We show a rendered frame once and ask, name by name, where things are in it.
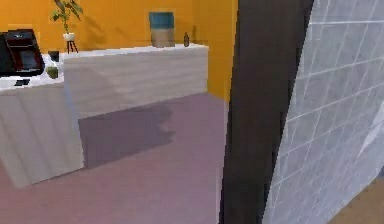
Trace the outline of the dark brown door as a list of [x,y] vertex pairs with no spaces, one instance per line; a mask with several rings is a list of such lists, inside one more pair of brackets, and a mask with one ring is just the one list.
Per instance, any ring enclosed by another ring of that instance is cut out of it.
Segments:
[[262,224],[315,0],[238,0],[218,224]]

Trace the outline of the pale wood kitchen counter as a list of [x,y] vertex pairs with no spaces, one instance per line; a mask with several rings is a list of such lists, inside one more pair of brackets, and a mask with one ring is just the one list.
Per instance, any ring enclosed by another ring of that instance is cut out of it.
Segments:
[[[83,168],[85,118],[207,90],[208,49],[151,46],[63,53],[58,78],[0,77],[0,162],[16,187]],[[30,79],[27,86],[14,86]]]

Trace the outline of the green house plant white pot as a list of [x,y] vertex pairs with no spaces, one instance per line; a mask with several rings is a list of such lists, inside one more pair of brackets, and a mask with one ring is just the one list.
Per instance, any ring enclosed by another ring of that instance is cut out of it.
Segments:
[[80,21],[83,8],[76,0],[53,0],[53,2],[56,5],[56,9],[52,11],[50,19],[53,22],[60,21],[62,23],[64,29],[63,39],[66,42],[67,53],[78,52],[75,43],[75,33],[70,31],[69,22],[71,16]]

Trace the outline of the blue and beige canister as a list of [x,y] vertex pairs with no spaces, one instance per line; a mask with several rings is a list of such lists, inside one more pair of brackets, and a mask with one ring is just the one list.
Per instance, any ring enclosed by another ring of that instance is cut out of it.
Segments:
[[174,15],[172,12],[149,13],[151,43],[153,47],[174,47]]

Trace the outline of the black coffee machine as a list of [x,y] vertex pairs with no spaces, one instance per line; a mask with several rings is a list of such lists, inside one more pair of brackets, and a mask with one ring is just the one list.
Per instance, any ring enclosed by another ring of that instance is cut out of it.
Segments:
[[32,77],[44,72],[45,63],[33,29],[0,32],[0,77]]

